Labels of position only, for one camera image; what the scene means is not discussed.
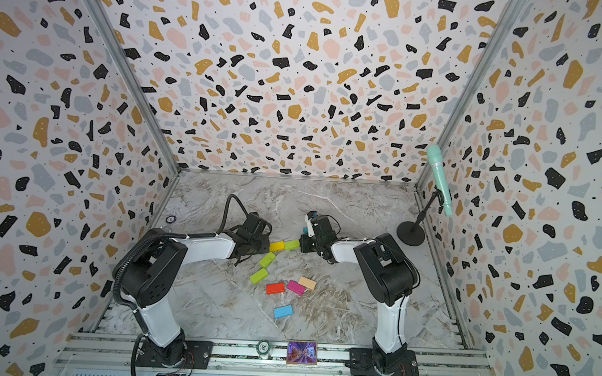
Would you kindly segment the yellow block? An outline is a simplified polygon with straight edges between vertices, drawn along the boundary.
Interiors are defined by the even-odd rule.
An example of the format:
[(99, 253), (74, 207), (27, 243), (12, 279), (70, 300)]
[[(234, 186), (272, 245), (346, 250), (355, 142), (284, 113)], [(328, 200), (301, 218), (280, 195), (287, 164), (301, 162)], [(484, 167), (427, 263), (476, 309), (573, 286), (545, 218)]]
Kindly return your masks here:
[(283, 250), (285, 250), (285, 246), (286, 246), (286, 244), (283, 241), (276, 242), (276, 243), (271, 243), (270, 246), (269, 246), (269, 251), (271, 253), (276, 253), (276, 252), (281, 251), (281, 250), (283, 251)]

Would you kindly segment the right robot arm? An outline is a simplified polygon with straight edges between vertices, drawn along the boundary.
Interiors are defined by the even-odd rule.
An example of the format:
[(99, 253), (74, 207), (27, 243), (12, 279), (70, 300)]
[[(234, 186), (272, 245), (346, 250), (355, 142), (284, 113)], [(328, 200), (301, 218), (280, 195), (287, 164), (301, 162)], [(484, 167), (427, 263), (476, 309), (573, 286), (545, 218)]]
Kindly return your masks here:
[(381, 376), (393, 376), (411, 360), (402, 321), (409, 296), (421, 279), (415, 265), (389, 233), (374, 239), (340, 238), (332, 228), (333, 217), (310, 211), (304, 220), (307, 230), (299, 241), (302, 253), (316, 253), (331, 265), (360, 267), (378, 303), (370, 366)]

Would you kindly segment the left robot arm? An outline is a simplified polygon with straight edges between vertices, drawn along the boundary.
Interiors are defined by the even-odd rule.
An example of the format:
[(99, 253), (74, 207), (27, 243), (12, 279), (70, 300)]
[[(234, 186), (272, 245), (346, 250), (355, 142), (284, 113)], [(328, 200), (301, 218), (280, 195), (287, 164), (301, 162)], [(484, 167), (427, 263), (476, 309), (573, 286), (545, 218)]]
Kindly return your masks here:
[(117, 264), (113, 299), (131, 310), (144, 335), (144, 353), (166, 367), (176, 366), (187, 347), (175, 319), (170, 292), (182, 266), (207, 260), (234, 259), (237, 264), (269, 252), (273, 228), (258, 213), (243, 224), (215, 233), (182, 234), (154, 228)]

